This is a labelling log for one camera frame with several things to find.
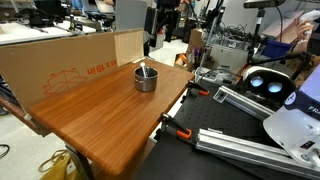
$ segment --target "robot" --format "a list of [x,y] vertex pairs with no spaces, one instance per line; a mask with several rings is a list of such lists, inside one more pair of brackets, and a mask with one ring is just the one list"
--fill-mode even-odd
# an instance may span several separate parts
[[263,122],[268,135],[297,162],[320,167],[320,66]]

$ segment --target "black clamp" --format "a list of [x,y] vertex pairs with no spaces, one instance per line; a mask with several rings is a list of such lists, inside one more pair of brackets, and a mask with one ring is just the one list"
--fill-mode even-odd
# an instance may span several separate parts
[[185,139],[185,140],[191,139],[192,131],[190,129],[186,128],[183,124],[178,122],[176,119],[174,119],[170,115],[168,115],[166,113],[161,113],[158,121],[176,129],[178,137]]
[[187,94],[185,96],[182,97],[182,101],[181,103],[184,102],[184,100],[188,97],[191,96],[191,90],[192,89],[196,89],[199,90],[199,94],[203,95],[203,96],[208,96],[209,95],[209,91],[204,89],[203,87],[201,87],[199,84],[195,83],[194,81],[189,80],[188,83],[186,84],[186,88],[187,88]]

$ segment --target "wooden tabletop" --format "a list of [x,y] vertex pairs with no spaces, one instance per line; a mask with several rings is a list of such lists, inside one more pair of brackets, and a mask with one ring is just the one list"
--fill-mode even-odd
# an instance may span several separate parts
[[121,173],[185,90],[192,73],[144,60],[157,69],[153,92],[135,89],[129,63],[31,106],[29,114],[111,175]]

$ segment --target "robot eye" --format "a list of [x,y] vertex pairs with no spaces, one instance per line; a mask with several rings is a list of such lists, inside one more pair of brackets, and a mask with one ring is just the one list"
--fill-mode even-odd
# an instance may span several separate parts
[[281,91],[281,89],[282,89],[282,84],[278,82],[272,82],[268,85],[268,90],[271,93],[277,93]]
[[259,87],[263,83],[263,79],[260,76],[255,76],[250,82],[253,87]]

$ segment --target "red logo on cardboard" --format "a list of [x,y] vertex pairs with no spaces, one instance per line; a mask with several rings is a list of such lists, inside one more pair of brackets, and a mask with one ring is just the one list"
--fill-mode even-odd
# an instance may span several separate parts
[[75,69],[62,70],[59,73],[50,75],[47,85],[44,88],[44,94],[53,95],[64,92],[80,83],[87,81],[88,77],[81,76]]

